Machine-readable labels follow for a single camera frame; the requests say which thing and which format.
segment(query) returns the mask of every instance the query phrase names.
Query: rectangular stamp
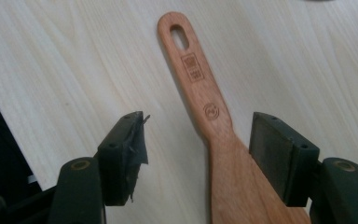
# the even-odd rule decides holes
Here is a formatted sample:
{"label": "rectangular stamp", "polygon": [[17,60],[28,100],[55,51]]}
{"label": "rectangular stamp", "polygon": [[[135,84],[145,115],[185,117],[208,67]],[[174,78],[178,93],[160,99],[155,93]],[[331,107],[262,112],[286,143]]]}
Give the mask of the rectangular stamp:
{"label": "rectangular stamp", "polygon": [[197,57],[194,53],[190,53],[183,56],[182,62],[186,68],[188,77],[190,78],[191,82],[196,82],[204,79],[204,75],[202,74],[199,61],[197,61]]}

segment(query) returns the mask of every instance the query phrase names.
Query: black object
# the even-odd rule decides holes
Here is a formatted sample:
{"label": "black object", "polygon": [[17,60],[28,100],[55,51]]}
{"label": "black object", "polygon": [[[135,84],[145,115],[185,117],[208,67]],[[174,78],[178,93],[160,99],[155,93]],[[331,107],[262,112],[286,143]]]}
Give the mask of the black object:
{"label": "black object", "polygon": [[254,113],[249,151],[286,206],[306,206],[319,223],[358,223],[358,164],[318,162],[319,148],[282,120]]}
{"label": "black object", "polygon": [[105,205],[124,205],[147,163],[142,111],[122,117],[94,158],[67,162],[57,186],[9,208],[0,197],[0,223],[105,223]]}
{"label": "black object", "polygon": [[0,113],[0,196],[7,206],[42,191],[36,181],[29,183],[29,176],[33,173]]}

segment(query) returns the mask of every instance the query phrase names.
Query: paddle handle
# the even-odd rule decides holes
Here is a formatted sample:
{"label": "paddle handle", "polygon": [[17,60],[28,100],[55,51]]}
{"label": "paddle handle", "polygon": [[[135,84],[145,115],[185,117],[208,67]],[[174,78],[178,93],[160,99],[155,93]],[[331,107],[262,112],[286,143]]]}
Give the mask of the paddle handle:
{"label": "paddle handle", "polygon": [[[176,46],[172,30],[188,46]],[[232,129],[231,117],[199,41],[185,15],[170,12],[158,21],[167,51],[197,125],[209,141],[213,224],[310,223],[302,208],[287,208]]]}
{"label": "paddle handle", "polygon": [[[183,33],[188,42],[186,49],[176,46],[172,30]],[[225,101],[187,17],[178,12],[165,14],[158,22],[158,34],[201,132],[208,140],[231,133]]]}

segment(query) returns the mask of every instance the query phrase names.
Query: circular stamp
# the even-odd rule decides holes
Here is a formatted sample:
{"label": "circular stamp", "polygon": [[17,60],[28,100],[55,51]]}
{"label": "circular stamp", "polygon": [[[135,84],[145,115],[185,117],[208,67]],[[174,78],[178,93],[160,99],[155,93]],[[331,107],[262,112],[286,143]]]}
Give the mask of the circular stamp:
{"label": "circular stamp", "polygon": [[204,111],[208,120],[217,119],[217,117],[219,117],[219,107],[217,107],[213,103],[208,103],[204,107]]}

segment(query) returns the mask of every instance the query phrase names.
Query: stamped logo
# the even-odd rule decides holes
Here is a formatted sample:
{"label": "stamped logo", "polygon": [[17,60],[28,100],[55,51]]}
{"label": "stamped logo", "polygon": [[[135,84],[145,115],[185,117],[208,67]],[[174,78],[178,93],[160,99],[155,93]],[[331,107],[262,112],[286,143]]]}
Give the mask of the stamped logo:
{"label": "stamped logo", "polygon": [[204,107],[204,111],[208,120],[217,119],[217,117],[219,117],[219,107],[217,107],[213,103],[208,103]]}
{"label": "stamped logo", "polygon": [[182,62],[186,68],[188,77],[190,78],[191,82],[196,82],[204,79],[204,75],[202,74],[199,61],[197,61],[197,57],[194,53],[190,53],[183,56]]}

